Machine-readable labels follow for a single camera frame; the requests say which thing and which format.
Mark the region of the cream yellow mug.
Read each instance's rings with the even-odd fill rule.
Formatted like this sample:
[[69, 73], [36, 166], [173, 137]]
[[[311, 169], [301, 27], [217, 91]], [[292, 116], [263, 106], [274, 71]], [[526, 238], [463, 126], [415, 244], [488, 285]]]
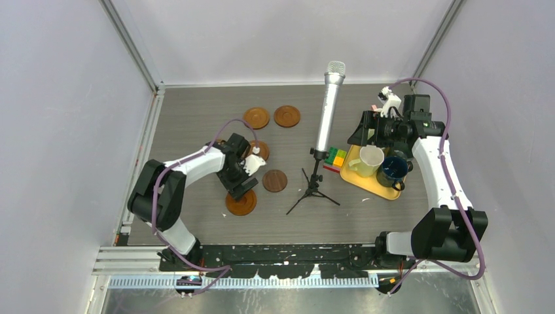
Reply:
[[385, 155], [381, 148], [367, 145], [358, 148], [358, 151], [354, 152], [351, 157], [352, 159], [348, 162], [348, 169], [354, 171], [360, 177], [370, 177], [381, 166]]

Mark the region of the dark walnut wooden coaster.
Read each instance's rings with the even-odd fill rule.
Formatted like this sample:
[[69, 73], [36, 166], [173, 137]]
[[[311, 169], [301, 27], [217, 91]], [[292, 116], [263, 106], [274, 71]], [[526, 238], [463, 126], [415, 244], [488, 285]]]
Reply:
[[284, 172], [278, 169], [268, 170], [263, 178], [263, 187], [269, 192], [281, 192], [287, 187], [288, 179]]

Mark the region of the yellow tray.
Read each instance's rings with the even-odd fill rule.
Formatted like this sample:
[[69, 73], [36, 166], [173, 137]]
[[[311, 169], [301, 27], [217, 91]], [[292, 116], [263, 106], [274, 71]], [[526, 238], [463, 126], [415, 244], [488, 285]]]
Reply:
[[363, 190], [371, 192], [379, 197], [382, 197], [386, 200], [396, 200], [400, 195], [401, 191], [397, 191], [390, 187], [382, 186], [377, 178], [376, 174], [372, 174], [369, 177], [361, 177], [356, 174], [355, 171], [350, 170], [348, 163], [358, 157], [359, 151], [361, 147], [356, 145], [350, 146], [348, 153], [346, 154], [344, 164], [340, 170], [340, 176], [343, 180], [347, 183], [353, 184]]

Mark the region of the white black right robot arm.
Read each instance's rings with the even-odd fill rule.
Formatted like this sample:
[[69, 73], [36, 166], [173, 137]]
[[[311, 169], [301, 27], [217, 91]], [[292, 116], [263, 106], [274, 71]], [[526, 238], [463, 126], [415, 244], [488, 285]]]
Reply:
[[391, 268], [400, 256], [420, 260], [469, 262], [483, 259], [480, 246], [488, 217], [474, 209], [459, 183], [449, 151], [449, 123], [434, 121], [430, 97], [391, 91], [378, 94], [382, 108], [365, 111], [348, 144], [397, 148], [419, 165], [430, 210], [409, 232], [382, 232], [374, 261]]

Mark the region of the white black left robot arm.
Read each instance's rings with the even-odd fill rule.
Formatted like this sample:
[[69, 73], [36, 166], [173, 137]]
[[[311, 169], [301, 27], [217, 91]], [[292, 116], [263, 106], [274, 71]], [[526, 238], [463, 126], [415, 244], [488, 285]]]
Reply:
[[195, 270], [202, 249], [200, 240], [181, 220], [185, 189], [215, 174], [232, 200], [240, 200], [257, 185], [254, 175], [266, 164], [258, 151], [243, 136], [233, 133], [228, 140], [208, 143], [180, 160], [149, 160], [132, 189], [127, 209], [167, 243], [165, 258], [175, 260], [186, 271]]

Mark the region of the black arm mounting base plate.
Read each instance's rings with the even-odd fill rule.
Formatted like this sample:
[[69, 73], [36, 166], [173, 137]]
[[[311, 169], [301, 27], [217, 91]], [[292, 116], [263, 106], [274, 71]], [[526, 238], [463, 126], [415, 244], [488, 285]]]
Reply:
[[319, 270], [324, 279], [362, 278], [370, 270], [400, 274], [414, 262], [378, 254], [373, 244], [203, 245], [189, 262], [209, 271], [208, 278], [305, 279]]

